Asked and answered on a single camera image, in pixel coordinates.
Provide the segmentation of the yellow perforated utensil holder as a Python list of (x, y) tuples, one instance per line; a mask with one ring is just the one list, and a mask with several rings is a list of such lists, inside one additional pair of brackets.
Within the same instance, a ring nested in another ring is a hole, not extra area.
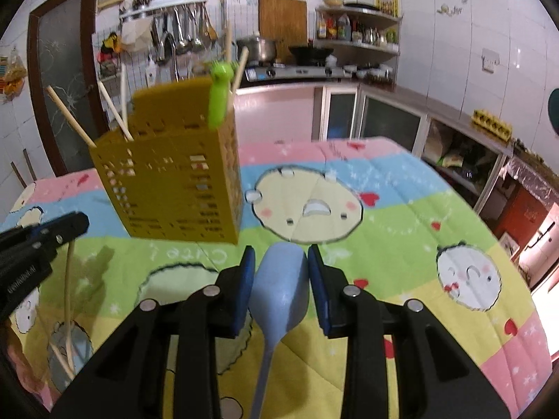
[(138, 90), (130, 135), (104, 133), (90, 149), (127, 233), (136, 238), (238, 241), (242, 187), (234, 113), (208, 126), (209, 76)]

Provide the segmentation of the blue plastic spoon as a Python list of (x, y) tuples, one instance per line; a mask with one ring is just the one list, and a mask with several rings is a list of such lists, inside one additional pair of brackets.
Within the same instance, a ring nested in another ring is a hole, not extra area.
[(307, 256), (290, 242), (270, 246), (261, 259), (249, 300), (249, 311), (264, 339), (261, 367), (250, 416), (259, 418), (273, 355), (281, 339), (307, 313), (310, 298)]

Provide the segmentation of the green plastic utensil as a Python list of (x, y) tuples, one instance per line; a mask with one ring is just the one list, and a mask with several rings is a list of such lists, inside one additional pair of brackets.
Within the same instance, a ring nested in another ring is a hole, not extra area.
[(210, 67), (209, 110), (206, 121), (210, 130), (217, 130), (225, 120), (230, 84), (238, 67), (236, 61), (215, 61)]

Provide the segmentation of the kitchen counter cabinet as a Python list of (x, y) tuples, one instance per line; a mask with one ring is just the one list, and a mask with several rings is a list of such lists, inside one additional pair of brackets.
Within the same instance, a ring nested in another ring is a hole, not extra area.
[(457, 110), (408, 89), (355, 80), (271, 81), (238, 90), (240, 144), (386, 137), (426, 161), (481, 212), (513, 155), (503, 142)]

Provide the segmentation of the colourful cartoon quilt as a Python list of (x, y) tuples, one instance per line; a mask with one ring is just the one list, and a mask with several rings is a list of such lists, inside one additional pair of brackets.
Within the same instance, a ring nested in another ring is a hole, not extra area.
[[(320, 248), (327, 265), (378, 300), (421, 300), (518, 417), (551, 375), (546, 334), (531, 294), (491, 231), (428, 164), (384, 138), (240, 150), (242, 225), (236, 244), (130, 236), (89, 169), (29, 186), (5, 228), (81, 211), (88, 233), (71, 261), (74, 365), (81, 369), (143, 300), (180, 302), (280, 241)], [(68, 385), (64, 269), (16, 308), (9, 326), (55, 397)]]

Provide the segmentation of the hanging orange bag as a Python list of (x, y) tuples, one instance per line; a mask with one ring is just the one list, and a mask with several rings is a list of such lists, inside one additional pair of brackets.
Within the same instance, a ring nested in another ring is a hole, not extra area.
[(17, 47), (14, 46), (7, 56), (1, 57), (1, 98), (13, 100), (19, 96), (27, 76), (27, 68)]

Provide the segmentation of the dark glass door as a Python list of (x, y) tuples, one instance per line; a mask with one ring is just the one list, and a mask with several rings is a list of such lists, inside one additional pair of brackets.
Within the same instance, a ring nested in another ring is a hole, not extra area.
[(93, 139), (109, 131), (100, 101), (92, 35), (97, 0), (48, 0), (28, 18), (29, 91), (43, 148), (56, 176), (92, 168), (87, 144), (49, 96), (50, 86)]

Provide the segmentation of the white soap bottle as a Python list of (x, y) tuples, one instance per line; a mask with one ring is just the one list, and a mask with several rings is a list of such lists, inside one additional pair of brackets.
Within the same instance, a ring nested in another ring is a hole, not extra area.
[(152, 56), (148, 56), (147, 65), (145, 67), (146, 83), (148, 88), (152, 88), (157, 84), (158, 65), (153, 60)]

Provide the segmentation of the yellow egg tray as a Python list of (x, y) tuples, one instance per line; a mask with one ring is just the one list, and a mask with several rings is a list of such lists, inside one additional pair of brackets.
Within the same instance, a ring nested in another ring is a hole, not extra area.
[(472, 122), (495, 135), (503, 142), (509, 142), (513, 135), (513, 127), (511, 124), (501, 120), (486, 110), (475, 110), (471, 116)]

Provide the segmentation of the gas stove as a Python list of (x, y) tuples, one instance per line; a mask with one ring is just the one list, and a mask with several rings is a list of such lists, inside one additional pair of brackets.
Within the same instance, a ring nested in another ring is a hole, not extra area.
[(341, 67), (275, 64), (252, 66), (245, 69), (245, 80), (248, 82), (269, 80), (342, 80), (350, 78), (351, 73), (346, 72)]

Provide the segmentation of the black wok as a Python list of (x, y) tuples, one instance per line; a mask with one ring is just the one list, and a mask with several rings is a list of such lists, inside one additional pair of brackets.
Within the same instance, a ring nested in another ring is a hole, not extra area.
[(290, 45), (289, 51), (298, 66), (324, 67), (327, 57), (333, 54), (334, 49), (312, 45)]

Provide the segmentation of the rectangular wooden cutting board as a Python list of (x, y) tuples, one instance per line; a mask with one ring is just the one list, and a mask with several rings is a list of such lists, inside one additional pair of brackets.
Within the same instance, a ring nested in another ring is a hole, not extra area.
[(304, 0), (258, 0), (259, 32), (276, 42), (277, 60), (293, 64), (290, 46), (307, 44), (307, 3)]

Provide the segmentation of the white wall switch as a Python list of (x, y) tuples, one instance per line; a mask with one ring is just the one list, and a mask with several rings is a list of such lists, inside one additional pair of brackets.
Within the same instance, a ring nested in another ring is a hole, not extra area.
[(499, 54), (488, 48), (483, 48), (481, 52), (481, 68), (484, 72), (493, 74), (496, 67), (500, 64)]

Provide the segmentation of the corner wall shelf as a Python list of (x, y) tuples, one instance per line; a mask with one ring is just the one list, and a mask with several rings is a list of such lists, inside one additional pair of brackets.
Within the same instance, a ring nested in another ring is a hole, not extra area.
[(366, 3), (324, 3), (314, 9), (314, 21), (314, 46), (331, 51), (327, 64), (348, 78), (396, 84), (401, 17)]

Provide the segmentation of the yellow wall poster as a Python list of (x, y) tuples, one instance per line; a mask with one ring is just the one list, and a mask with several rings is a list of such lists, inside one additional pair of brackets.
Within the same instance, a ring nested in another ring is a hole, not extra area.
[(399, 0), (375, 0), (375, 5), (384, 14), (392, 17), (399, 16)]

